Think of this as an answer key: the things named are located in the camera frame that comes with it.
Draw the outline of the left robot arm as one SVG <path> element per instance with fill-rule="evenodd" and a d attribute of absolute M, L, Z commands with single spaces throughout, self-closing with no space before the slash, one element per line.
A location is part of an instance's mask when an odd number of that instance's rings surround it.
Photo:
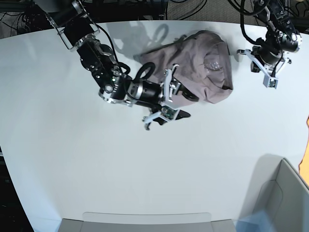
<path fill-rule="evenodd" d="M 271 69 L 271 77 L 275 77 L 278 64 L 283 61 L 284 52 L 296 53 L 299 51 L 302 37 L 294 27 L 292 20 L 284 11 L 278 0 L 256 0 L 252 12 L 244 9 L 245 1 L 240 3 L 240 28 L 243 37 L 253 45 L 250 54 L 262 66 Z M 245 32 L 244 17 L 253 16 L 266 25 L 265 39 L 251 39 Z"/>

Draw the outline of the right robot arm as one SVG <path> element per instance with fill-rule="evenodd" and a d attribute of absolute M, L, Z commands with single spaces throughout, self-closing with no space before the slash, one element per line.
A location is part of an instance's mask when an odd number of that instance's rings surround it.
<path fill-rule="evenodd" d="M 82 66 L 91 72 L 100 87 L 98 94 L 104 101 L 148 108 L 150 114 L 142 120 L 146 130 L 153 122 L 164 125 L 191 116 L 172 101 L 178 93 L 191 102 L 199 100 L 175 78 L 177 63 L 165 70 L 165 78 L 159 83 L 148 80 L 156 68 L 152 62 L 145 63 L 135 78 L 131 78 L 130 67 L 119 62 L 114 45 L 101 44 L 96 38 L 103 28 L 92 20 L 81 1 L 37 0 L 35 3 L 43 10 L 66 48 L 77 51 Z"/>

